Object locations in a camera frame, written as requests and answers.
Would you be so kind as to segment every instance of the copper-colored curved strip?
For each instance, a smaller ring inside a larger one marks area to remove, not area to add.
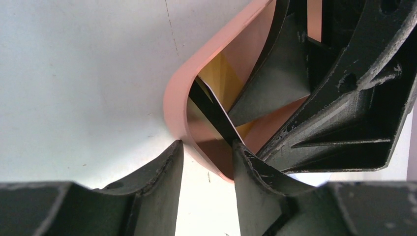
[[[184,141],[187,151],[196,161],[230,182],[232,182],[233,175],[228,173],[226,176],[221,172],[218,167],[219,163],[216,166],[192,137],[187,118],[188,94],[191,84],[202,68],[232,42],[271,2],[272,0],[253,0],[248,4],[176,71],[169,81],[164,95],[165,121],[172,134]],[[205,145],[210,149],[211,144],[205,143]]]

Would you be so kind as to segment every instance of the mounting hole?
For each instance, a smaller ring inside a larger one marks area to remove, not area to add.
[[[389,15],[396,11],[400,5],[401,0],[381,0],[381,11],[385,15]]]
[[[114,182],[114,183],[107,185],[104,189],[115,189],[115,188],[121,188],[121,187],[123,187],[122,182]]]
[[[356,90],[357,89],[356,82],[357,82],[357,79],[354,73],[351,73],[345,76],[339,82],[339,86],[338,86],[339,93],[348,93],[348,92],[352,92],[353,90]]]

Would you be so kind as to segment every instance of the black plastic fin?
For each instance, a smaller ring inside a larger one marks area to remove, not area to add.
[[[235,142],[233,151],[242,236],[385,236],[417,231],[417,183],[329,182],[316,188],[262,162],[242,143]]]
[[[182,141],[101,190],[72,182],[0,184],[0,235],[174,236]]]

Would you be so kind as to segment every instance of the white surface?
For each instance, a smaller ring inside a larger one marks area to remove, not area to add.
[[[0,180],[97,188],[151,161],[170,76],[249,1],[0,1]],[[234,186],[188,155],[177,235],[239,235]]]

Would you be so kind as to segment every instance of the pink rounded edge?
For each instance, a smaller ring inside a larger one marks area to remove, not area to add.
[[[191,136],[187,120],[188,94],[191,84],[203,67],[239,35],[271,2],[272,0],[253,0],[249,3],[174,73],[164,94],[164,118],[172,135],[183,140],[186,145],[190,145],[185,148],[197,162],[230,183],[234,181],[226,177],[213,164]]]

